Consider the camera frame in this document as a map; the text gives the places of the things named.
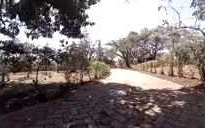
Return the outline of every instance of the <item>shrub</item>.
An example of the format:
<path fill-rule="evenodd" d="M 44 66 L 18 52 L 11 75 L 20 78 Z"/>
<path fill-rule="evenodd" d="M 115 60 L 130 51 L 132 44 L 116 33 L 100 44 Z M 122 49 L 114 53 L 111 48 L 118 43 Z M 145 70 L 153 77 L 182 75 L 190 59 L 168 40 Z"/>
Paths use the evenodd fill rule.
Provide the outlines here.
<path fill-rule="evenodd" d="M 195 79 L 196 67 L 193 65 L 188 65 L 188 75 L 191 79 Z"/>
<path fill-rule="evenodd" d="M 89 67 L 90 74 L 93 75 L 94 79 L 101 78 L 110 73 L 110 67 L 104 62 L 94 61 Z"/>

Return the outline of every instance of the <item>foliage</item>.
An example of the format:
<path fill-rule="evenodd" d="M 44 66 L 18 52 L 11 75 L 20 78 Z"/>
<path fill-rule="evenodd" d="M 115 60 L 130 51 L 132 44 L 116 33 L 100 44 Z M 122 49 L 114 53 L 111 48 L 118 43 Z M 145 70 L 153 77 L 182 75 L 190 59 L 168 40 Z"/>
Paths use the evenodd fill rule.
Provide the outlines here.
<path fill-rule="evenodd" d="M 15 74 L 22 70 L 21 58 L 24 55 L 23 44 L 18 40 L 0 41 L 0 54 L 2 55 L 2 63 Z"/>
<path fill-rule="evenodd" d="M 34 56 L 34 54 L 33 54 L 33 50 L 35 49 L 35 45 L 28 43 L 28 42 L 25 42 L 23 45 L 24 45 L 24 51 L 25 51 L 25 54 L 24 54 L 25 59 L 22 61 L 22 63 L 24 64 L 25 71 L 28 71 L 27 77 L 29 77 L 29 74 L 33 70 L 34 62 L 37 59 L 37 57 Z"/>
<path fill-rule="evenodd" d="M 163 57 L 158 58 L 161 61 L 149 61 L 143 64 L 143 70 L 149 70 L 156 73 L 156 68 L 161 68 L 161 74 L 164 74 L 164 66 L 169 68 L 169 75 L 173 76 L 174 68 L 177 68 L 177 75 L 184 76 L 184 66 L 196 67 L 202 81 L 205 81 L 205 38 L 197 31 L 188 29 L 179 29 L 168 26 L 162 28 L 165 36 L 165 49 L 168 50 Z M 195 69 L 190 71 L 190 78 L 194 78 Z"/>
<path fill-rule="evenodd" d="M 93 74 L 94 79 L 101 78 L 110 73 L 110 68 L 104 62 L 94 61 L 89 67 L 90 73 Z"/>
<path fill-rule="evenodd" d="M 126 66 L 154 60 L 164 49 L 166 39 L 156 29 L 144 29 L 140 34 L 129 32 L 126 38 L 111 41 L 107 45 L 113 48 L 115 55 L 124 59 Z"/>
<path fill-rule="evenodd" d="M 193 13 L 200 20 L 205 20 L 205 0 L 192 0 L 191 7 L 196 11 Z"/>
<path fill-rule="evenodd" d="M 52 37 L 59 31 L 68 37 L 82 37 L 81 27 L 93 25 L 85 13 L 99 0 L 0 0 L 0 33 L 15 37 L 20 26 L 32 39 Z"/>
<path fill-rule="evenodd" d="M 41 68 L 46 69 L 52 65 L 52 61 L 55 59 L 55 51 L 48 47 L 44 46 L 43 48 L 35 47 L 32 50 L 33 56 L 36 58 L 35 67 L 36 67 L 36 77 L 34 80 L 35 84 L 38 84 L 38 73 Z"/>
<path fill-rule="evenodd" d="M 71 82 L 72 72 L 79 72 L 79 80 L 83 82 L 83 75 L 88 73 L 87 69 L 90 60 L 93 58 L 94 49 L 90 43 L 84 42 L 80 44 L 72 43 L 70 46 L 57 52 L 56 62 L 59 68 L 64 71 L 65 79 Z"/>

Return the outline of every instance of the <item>tree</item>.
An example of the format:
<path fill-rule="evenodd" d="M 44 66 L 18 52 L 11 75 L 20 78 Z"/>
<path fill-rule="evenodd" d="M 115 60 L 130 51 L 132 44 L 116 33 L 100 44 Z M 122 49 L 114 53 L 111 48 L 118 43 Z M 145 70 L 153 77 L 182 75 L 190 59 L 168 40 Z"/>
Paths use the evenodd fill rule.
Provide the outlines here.
<path fill-rule="evenodd" d="M 3 55 L 1 65 L 8 66 L 14 74 L 22 71 L 23 63 L 21 60 L 25 53 L 23 44 L 19 40 L 0 41 L 0 44 L 0 51 Z"/>
<path fill-rule="evenodd" d="M 55 51 L 48 46 L 44 46 L 43 48 L 35 47 L 32 51 L 34 58 L 36 58 L 36 77 L 33 82 L 37 85 L 39 70 L 47 70 L 52 64 L 52 61 L 55 60 Z"/>
<path fill-rule="evenodd" d="M 88 34 L 85 33 L 84 38 L 80 41 L 78 47 L 81 48 L 82 55 L 91 61 L 92 59 L 95 59 L 96 56 L 96 44 L 97 43 L 93 43 L 88 37 Z"/>
<path fill-rule="evenodd" d="M 189 49 L 193 63 L 199 71 L 200 79 L 205 81 L 205 39 L 197 33 L 194 33 L 192 37 L 185 47 Z"/>
<path fill-rule="evenodd" d="M 155 60 L 158 52 L 164 49 L 165 37 L 161 35 L 158 28 L 156 29 L 144 29 L 141 31 L 137 39 L 138 51 L 141 54 L 140 59 Z"/>
<path fill-rule="evenodd" d="M 196 9 L 192 15 L 199 20 L 205 20 L 205 0 L 192 0 L 191 7 Z"/>
<path fill-rule="evenodd" d="M 96 54 L 97 54 L 97 60 L 102 61 L 104 54 L 103 54 L 103 48 L 101 46 L 101 41 L 98 40 L 97 41 L 97 50 L 96 50 Z"/>
<path fill-rule="evenodd" d="M 25 71 L 27 71 L 27 77 L 30 77 L 30 73 L 33 70 L 33 64 L 36 61 L 36 57 L 33 56 L 34 44 L 25 42 L 24 44 L 24 58 L 22 63 L 24 64 Z"/>
<path fill-rule="evenodd" d="M 32 39 L 51 38 L 59 31 L 68 37 L 82 37 L 81 27 L 93 25 L 85 13 L 99 0 L 0 0 L 0 33 L 15 37 L 20 26 Z"/>
<path fill-rule="evenodd" d="M 114 54 L 124 59 L 125 64 L 128 68 L 131 67 L 130 57 L 131 57 L 131 49 L 133 47 L 131 46 L 131 44 L 127 43 L 125 38 L 119 39 L 117 41 L 111 41 L 107 45 L 110 45 L 115 49 Z"/>
<path fill-rule="evenodd" d="M 114 54 L 114 49 L 113 48 L 105 48 L 104 49 L 102 61 L 105 64 L 114 67 L 115 66 L 115 61 L 114 61 L 115 57 L 116 56 Z"/>
<path fill-rule="evenodd" d="M 83 44 L 73 42 L 71 45 L 57 52 L 56 62 L 59 64 L 60 69 L 64 71 L 68 84 L 71 83 L 73 72 L 79 74 L 77 79 L 83 83 L 83 75 L 87 72 L 90 59 L 92 59 L 91 50 L 91 46 L 86 42 Z"/>

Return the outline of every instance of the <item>sky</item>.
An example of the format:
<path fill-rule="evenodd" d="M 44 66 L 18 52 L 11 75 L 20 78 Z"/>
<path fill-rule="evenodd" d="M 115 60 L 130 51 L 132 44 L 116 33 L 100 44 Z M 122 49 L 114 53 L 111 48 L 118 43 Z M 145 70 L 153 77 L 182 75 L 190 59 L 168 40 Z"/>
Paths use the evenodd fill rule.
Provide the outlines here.
<path fill-rule="evenodd" d="M 89 21 L 95 22 L 94 26 L 86 27 L 93 41 L 100 39 L 102 44 L 106 44 L 111 40 L 126 37 L 130 31 L 140 32 L 143 28 L 155 28 L 163 23 L 163 19 L 174 23 L 172 17 L 176 15 L 173 13 L 166 15 L 164 11 L 158 11 L 158 6 L 165 4 L 162 0 L 132 0 L 130 3 L 124 1 L 101 0 L 86 11 Z M 189 19 L 194 11 L 190 8 L 190 2 L 190 0 L 172 0 L 173 6 L 181 13 L 182 20 L 186 25 L 194 24 L 194 19 Z M 28 41 L 41 46 L 47 43 L 54 48 L 60 47 L 59 40 L 67 40 L 65 36 L 58 33 L 55 33 L 52 39 L 27 39 L 24 29 L 21 29 L 17 38 L 22 42 Z M 0 40 L 5 39 L 7 38 L 0 34 Z"/>

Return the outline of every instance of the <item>stone paving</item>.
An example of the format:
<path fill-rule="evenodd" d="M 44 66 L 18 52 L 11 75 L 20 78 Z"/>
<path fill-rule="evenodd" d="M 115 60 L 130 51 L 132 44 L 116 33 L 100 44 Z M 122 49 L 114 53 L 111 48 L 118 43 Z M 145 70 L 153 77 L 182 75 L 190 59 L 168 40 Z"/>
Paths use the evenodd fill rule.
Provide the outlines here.
<path fill-rule="evenodd" d="M 1 116 L 0 128 L 205 128 L 205 93 L 91 83 Z"/>

